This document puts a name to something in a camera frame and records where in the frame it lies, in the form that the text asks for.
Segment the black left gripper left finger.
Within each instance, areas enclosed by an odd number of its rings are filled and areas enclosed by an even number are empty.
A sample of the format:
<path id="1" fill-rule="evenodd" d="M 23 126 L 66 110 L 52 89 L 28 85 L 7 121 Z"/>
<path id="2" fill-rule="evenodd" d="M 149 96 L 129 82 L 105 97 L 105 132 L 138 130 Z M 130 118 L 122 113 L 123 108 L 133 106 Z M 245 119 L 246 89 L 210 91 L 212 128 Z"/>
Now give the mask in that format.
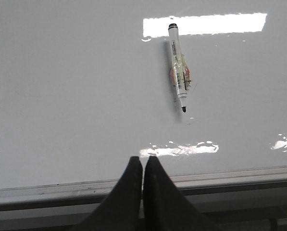
<path id="1" fill-rule="evenodd" d="M 139 220 L 143 168 L 132 156 L 123 175 L 101 204 L 72 231 L 135 231 Z"/>

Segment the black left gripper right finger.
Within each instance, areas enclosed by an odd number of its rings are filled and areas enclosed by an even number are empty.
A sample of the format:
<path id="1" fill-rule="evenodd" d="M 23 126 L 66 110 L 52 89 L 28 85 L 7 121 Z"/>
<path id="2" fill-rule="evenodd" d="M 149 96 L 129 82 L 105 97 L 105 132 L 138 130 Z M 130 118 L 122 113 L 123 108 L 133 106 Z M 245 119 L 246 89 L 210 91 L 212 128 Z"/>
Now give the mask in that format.
<path id="1" fill-rule="evenodd" d="M 143 204 L 149 231 L 219 230 L 178 190 L 155 156 L 145 167 Z"/>

